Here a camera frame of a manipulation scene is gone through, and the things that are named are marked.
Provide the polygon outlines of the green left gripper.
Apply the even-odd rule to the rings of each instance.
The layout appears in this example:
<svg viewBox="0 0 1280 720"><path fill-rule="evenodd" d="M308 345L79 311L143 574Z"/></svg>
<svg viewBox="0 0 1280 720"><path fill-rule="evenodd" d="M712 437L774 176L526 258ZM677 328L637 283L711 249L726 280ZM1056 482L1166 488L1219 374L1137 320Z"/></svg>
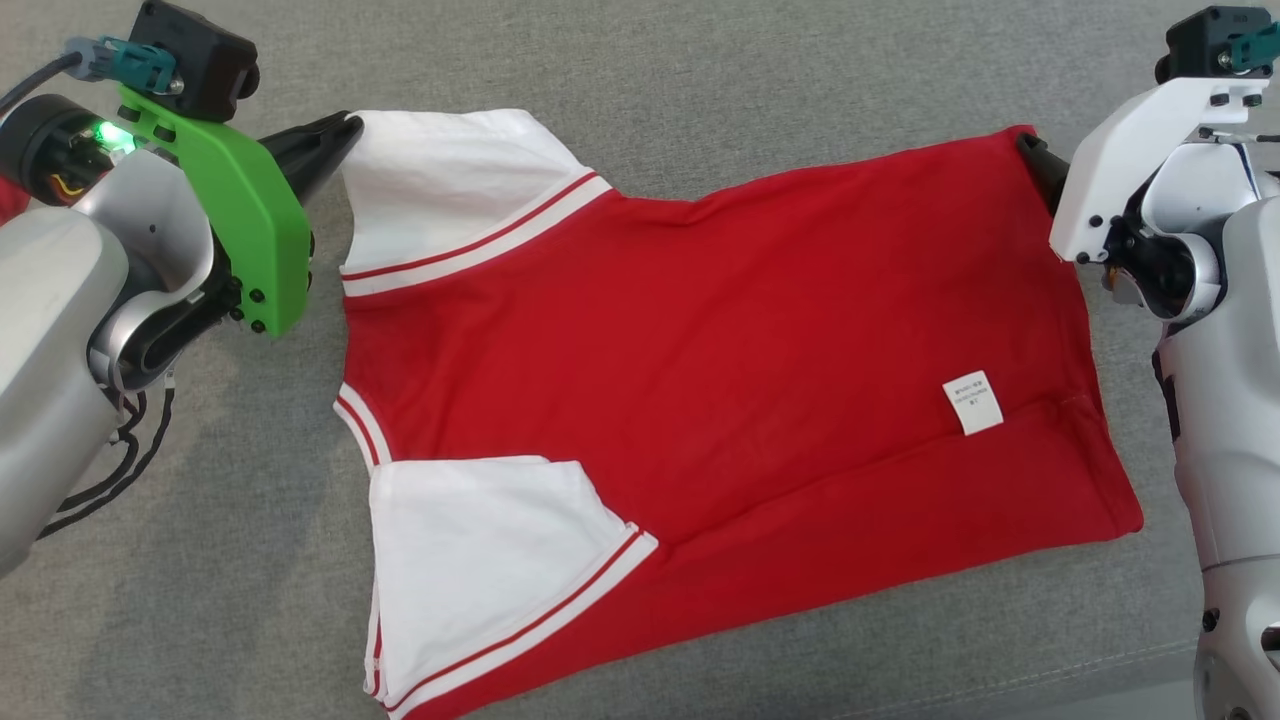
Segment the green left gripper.
<svg viewBox="0 0 1280 720"><path fill-rule="evenodd" d="M178 160L248 300L251 328L273 338L294 327L308 297L312 231L302 208L337 173L364 132L349 111L294 126L262 145L223 123L182 117L132 88L132 126Z"/></svg>

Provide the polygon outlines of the red jersey with white sleeves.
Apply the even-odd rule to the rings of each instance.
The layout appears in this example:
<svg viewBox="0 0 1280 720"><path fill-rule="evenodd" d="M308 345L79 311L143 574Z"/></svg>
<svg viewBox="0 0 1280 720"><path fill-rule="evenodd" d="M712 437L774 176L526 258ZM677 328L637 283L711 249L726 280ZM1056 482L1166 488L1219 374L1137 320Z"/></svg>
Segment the red jersey with white sleeves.
<svg viewBox="0 0 1280 720"><path fill-rule="evenodd" d="M1143 527L1029 127L687 201L518 109L358 119L334 409L388 720Z"/></svg>

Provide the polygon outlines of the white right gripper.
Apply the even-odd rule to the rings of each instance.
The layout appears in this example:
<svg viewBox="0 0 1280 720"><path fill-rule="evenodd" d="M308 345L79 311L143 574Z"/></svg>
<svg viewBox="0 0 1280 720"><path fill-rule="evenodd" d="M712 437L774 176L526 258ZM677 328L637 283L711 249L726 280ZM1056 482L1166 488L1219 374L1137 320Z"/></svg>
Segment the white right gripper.
<svg viewBox="0 0 1280 720"><path fill-rule="evenodd" d="M1243 124L1244 100L1266 79L1170 79L1124 102L1085 136L1070 164L1033 133L1015 140L1048 214L1050 246L1065 261L1105 259L1105 225L1202 126Z"/></svg>

